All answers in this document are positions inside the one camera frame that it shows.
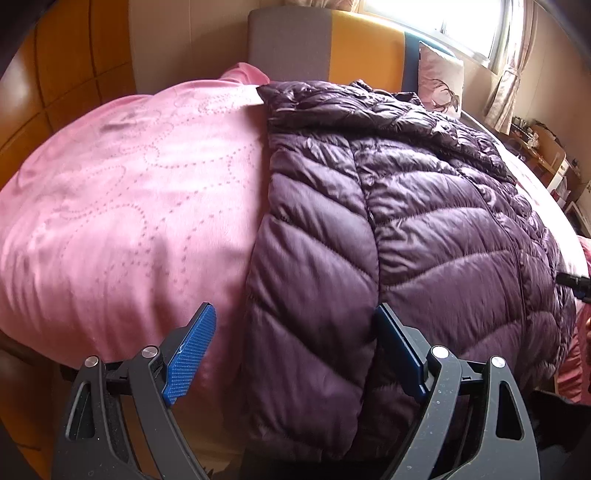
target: blue clamp pad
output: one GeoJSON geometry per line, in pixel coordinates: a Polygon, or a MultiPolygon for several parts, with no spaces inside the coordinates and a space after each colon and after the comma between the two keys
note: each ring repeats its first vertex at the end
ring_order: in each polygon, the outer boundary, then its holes
{"type": "Polygon", "coordinates": [[[426,356],[387,303],[382,303],[375,310],[374,322],[386,359],[404,393],[422,403],[428,395],[426,356]]]}
{"type": "Polygon", "coordinates": [[[192,326],[189,332],[168,363],[166,386],[162,391],[162,398],[167,407],[171,407],[177,398],[188,392],[216,331],[216,310],[208,303],[197,311],[190,324],[192,326]]]}

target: curtain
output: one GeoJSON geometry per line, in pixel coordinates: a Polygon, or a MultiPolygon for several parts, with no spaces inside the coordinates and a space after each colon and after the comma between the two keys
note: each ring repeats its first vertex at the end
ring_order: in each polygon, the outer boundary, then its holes
{"type": "Polygon", "coordinates": [[[537,8],[534,0],[511,1],[507,61],[488,111],[485,112],[485,124],[504,134],[509,133],[521,73],[534,45],[537,8]]]}
{"type": "Polygon", "coordinates": [[[332,10],[344,10],[356,12],[359,0],[285,0],[286,5],[299,5],[301,7],[322,7],[332,10]]]}

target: window frame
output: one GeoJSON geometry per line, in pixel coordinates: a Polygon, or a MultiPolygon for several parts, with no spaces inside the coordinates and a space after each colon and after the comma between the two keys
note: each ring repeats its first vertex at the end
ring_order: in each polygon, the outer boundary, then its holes
{"type": "Polygon", "coordinates": [[[495,36],[492,42],[491,54],[488,57],[484,56],[479,52],[473,51],[471,48],[445,35],[444,31],[441,31],[445,29],[445,21],[443,22],[442,29],[440,30],[424,31],[416,25],[412,25],[400,18],[385,17],[383,15],[378,15],[373,12],[367,11],[365,9],[366,0],[360,1],[358,12],[369,17],[391,21],[393,23],[401,25],[402,27],[408,30],[415,31],[417,33],[420,33],[421,35],[425,35],[426,37],[432,38],[433,40],[438,41],[439,43],[443,44],[444,46],[450,49],[461,52],[463,55],[471,58],[476,63],[479,63],[480,65],[486,67],[494,73],[499,73],[506,59],[506,44],[509,36],[509,27],[511,25],[511,1],[512,0],[501,0],[501,14],[498,21],[498,27],[495,31],[495,36]]]}

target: metal rivet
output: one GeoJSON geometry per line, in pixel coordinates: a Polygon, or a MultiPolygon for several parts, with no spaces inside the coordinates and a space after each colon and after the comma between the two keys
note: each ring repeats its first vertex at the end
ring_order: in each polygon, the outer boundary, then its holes
{"type": "Polygon", "coordinates": [[[447,358],[449,356],[449,350],[441,345],[434,346],[431,351],[437,358],[447,358]]]}
{"type": "Polygon", "coordinates": [[[505,359],[500,356],[491,358],[491,363],[497,368],[503,368],[506,365],[505,359]]]}
{"type": "Polygon", "coordinates": [[[98,364],[99,358],[97,356],[90,356],[86,360],[84,360],[84,366],[88,368],[95,367],[98,364]]]}
{"type": "Polygon", "coordinates": [[[144,358],[154,358],[156,355],[158,355],[158,349],[155,346],[150,345],[142,350],[144,358]]]}

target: yellow headboard panel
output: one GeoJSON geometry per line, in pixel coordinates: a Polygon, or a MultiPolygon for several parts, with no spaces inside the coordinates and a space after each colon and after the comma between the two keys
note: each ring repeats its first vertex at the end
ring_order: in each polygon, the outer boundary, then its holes
{"type": "Polygon", "coordinates": [[[373,88],[399,92],[405,38],[393,23],[334,10],[329,81],[347,85],[362,78],[373,88]]]}

